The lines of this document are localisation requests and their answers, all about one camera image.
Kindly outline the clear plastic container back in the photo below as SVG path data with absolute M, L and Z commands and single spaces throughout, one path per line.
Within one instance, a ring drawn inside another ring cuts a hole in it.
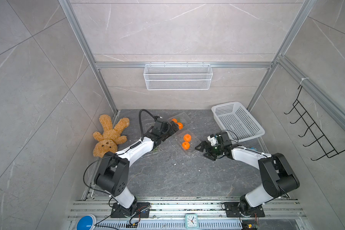
M 191 117 L 186 112 L 182 112 L 180 114 L 168 118 L 168 122 L 171 122 L 173 118 L 177 119 L 178 122 L 183 124 L 183 129 L 187 128 L 192 123 Z

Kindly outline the clear plastic container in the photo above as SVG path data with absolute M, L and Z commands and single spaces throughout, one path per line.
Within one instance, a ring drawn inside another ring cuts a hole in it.
M 178 122 L 183 124 L 183 129 L 187 128 L 192 123 L 191 117 L 186 112 L 182 112 L 180 114 L 168 118 L 168 122 L 171 122 L 173 118 L 177 119 Z
M 189 129 L 182 129 L 175 136 L 178 149 L 187 156 L 201 155 L 202 152 L 195 148 L 201 143 L 201 140 Z

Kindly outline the orange one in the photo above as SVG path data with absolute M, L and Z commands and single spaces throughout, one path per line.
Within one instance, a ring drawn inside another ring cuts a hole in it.
M 183 137 L 184 141 L 186 142 L 190 142 L 192 140 L 192 137 L 190 134 L 185 134 L 184 137 Z

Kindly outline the clear plastic container front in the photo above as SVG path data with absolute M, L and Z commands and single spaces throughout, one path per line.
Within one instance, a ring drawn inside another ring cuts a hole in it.
M 201 140 L 189 129 L 182 129 L 175 136 L 178 149 L 187 156 L 201 155 L 202 152 L 195 148 L 201 143 Z

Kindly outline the orange two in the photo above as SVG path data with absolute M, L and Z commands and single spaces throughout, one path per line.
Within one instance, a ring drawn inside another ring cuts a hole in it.
M 188 149 L 190 148 L 190 143 L 184 141 L 184 142 L 182 143 L 182 148 L 183 148 L 184 150 L 188 150 Z

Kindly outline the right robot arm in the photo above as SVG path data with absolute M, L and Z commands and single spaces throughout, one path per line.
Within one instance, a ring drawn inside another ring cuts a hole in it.
M 268 154 L 246 148 L 239 144 L 238 139 L 230 138 L 229 132 L 224 130 L 211 134 L 207 141 L 201 142 L 195 149 L 212 161 L 228 157 L 260 171 L 261 185 L 240 198 L 239 211 L 243 216 L 251 216 L 262 204 L 300 187 L 300 181 L 283 154 Z

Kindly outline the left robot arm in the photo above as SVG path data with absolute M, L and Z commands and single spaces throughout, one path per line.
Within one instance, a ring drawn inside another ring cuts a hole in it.
M 134 213 L 138 200 L 127 188 L 130 166 L 182 128 L 180 122 L 156 118 L 154 125 L 142 132 L 141 139 L 136 143 L 117 153 L 107 153 L 102 158 L 94 178 L 95 185 L 108 192 L 120 209 Z

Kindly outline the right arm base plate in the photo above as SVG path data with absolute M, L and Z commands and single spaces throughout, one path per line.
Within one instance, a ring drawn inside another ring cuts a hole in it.
M 226 212 L 226 216 L 228 218 L 265 217 L 265 213 L 261 205 L 253 208 L 242 202 L 224 202 L 222 204 L 222 209 Z

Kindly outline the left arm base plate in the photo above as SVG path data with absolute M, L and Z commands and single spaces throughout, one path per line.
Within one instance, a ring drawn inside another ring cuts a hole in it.
M 132 204 L 128 209 L 118 203 L 114 203 L 111 218 L 131 218 L 134 214 L 134 218 L 148 218 L 150 213 L 149 208 L 149 202 L 137 202 Z

